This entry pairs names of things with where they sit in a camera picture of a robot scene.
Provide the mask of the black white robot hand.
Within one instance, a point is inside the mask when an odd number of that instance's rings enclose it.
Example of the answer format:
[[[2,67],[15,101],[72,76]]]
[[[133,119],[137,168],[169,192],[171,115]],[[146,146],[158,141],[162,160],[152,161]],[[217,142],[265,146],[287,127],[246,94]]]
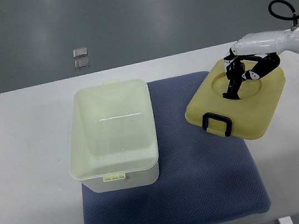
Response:
[[[223,59],[229,80],[223,97],[239,100],[241,84],[271,73],[281,62],[279,54],[285,51],[299,54],[299,26],[284,31],[251,33],[238,40]]]

